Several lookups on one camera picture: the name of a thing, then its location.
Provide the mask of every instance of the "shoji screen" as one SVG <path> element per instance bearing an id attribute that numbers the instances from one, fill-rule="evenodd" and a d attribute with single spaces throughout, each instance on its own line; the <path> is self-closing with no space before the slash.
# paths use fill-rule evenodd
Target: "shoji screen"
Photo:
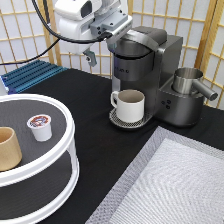
<path id="1" fill-rule="evenodd" d="M 56 31 L 59 33 L 59 19 L 56 13 L 54 13 L 55 20 L 56 20 Z M 111 76 L 111 55 L 107 49 L 107 45 L 105 42 L 96 43 L 91 47 L 91 50 L 96 54 L 97 65 L 91 68 L 88 62 L 85 59 L 84 55 L 78 56 L 71 53 L 64 48 L 63 41 L 60 41 L 60 57 L 62 65 L 67 68 L 76 68 L 80 69 L 92 74 L 102 75 L 102 76 Z"/>
<path id="2" fill-rule="evenodd" d="M 0 0 L 0 63 L 32 58 L 46 50 L 49 41 L 30 0 Z M 41 60 L 54 63 L 52 52 Z M 0 75 L 20 66 L 0 66 Z"/>
<path id="3" fill-rule="evenodd" d="M 184 37 L 184 47 L 179 66 L 194 67 L 196 57 L 201 62 L 204 45 L 199 44 L 201 37 L 208 35 L 214 13 L 216 0 L 129 0 L 129 14 L 133 15 L 133 26 L 150 26 L 166 29 L 168 34 Z M 59 16 L 54 13 L 57 32 Z M 68 53 L 61 41 L 60 56 L 62 65 L 69 68 L 82 69 L 93 74 L 111 75 L 111 58 L 106 44 L 95 44 L 92 47 L 97 54 L 98 65 L 90 68 L 84 56 Z"/>
<path id="4" fill-rule="evenodd" d="M 202 61 L 204 83 L 219 94 L 219 98 L 207 104 L 224 110 L 224 0 L 219 0 L 214 14 L 208 43 Z"/>
<path id="5" fill-rule="evenodd" d="M 194 67 L 209 3 L 210 0 L 134 0 L 134 27 L 165 29 L 170 35 L 183 37 L 179 66 Z"/>

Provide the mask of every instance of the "beige cup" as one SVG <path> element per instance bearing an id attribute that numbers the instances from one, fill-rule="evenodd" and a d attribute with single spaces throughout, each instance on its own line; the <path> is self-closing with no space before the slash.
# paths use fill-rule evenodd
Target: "beige cup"
<path id="1" fill-rule="evenodd" d="M 22 159 L 16 133 L 12 128 L 0 127 L 0 171 L 14 168 Z"/>

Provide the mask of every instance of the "coffee machine drip tray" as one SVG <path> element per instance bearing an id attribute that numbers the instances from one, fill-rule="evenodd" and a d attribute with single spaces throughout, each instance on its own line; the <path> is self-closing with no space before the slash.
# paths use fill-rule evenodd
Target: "coffee machine drip tray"
<path id="1" fill-rule="evenodd" d="M 121 129 L 125 129 L 126 131 L 134 131 L 136 129 L 143 127 L 144 125 L 146 125 L 149 122 L 149 120 L 151 118 L 152 118 L 152 115 L 148 112 L 145 112 L 144 117 L 140 121 L 137 121 L 135 123 L 126 123 L 126 122 L 121 121 L 117 117 L 115 108 L 109 114 L 109 119 L 112 122 L 112 124 L 114 124 L 115 126 L 121 128 Z"/>

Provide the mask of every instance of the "white mug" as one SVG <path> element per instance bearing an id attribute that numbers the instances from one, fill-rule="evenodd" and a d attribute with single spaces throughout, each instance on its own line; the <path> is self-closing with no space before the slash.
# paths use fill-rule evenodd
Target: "white mug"
<path id="1" fill-rule="evenodd" d="M 114 91 L 111 104 L 116 108 L 117 117 L 126 123 L 140 121 L 144 116 L 145 96 L 137 90 Z"/>

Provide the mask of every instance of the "tray rim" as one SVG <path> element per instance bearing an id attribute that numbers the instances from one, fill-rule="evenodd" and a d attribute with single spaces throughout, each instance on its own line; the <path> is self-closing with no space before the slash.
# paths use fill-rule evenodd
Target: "tray rim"
<path id="1" fill-rule="evenodd" d="M 25 180 L 49 167 L 69 149 L 75 134 L 75 124 L 72 115 L 68 108 L 60 101 L 38 94 L 14 94 L 0 97 L 0 103 L 12 100 L 36 100 L 57 107 L 65 116 L 66 130 L 61 140 L 43 156 L 21 167 L 0 173 L 0 187 Z"/>
<path id="2" fill-rule="evenodd" d="M 79 174 L 80 174 L 80 166 L 78 158 L 76 157 L 76 169 L 72 169 L 72 175 L 69 179 L 68 184 L 63 189 L 63 191 L 50 203 L 42 207 L 41 209 L 32 212 L 28 215 L 14 218 L 14 219 L 8 219 L 8 220 L 0 220 L 0 224 L 33 224 L 38 223 L 42 221 L 43 219 L 46 219 L 51 214 L 53 214 L 55 211 L 57 211 L 69 198 L 69 196 L 72 194 L 75 186 L 77 185 Z"/>

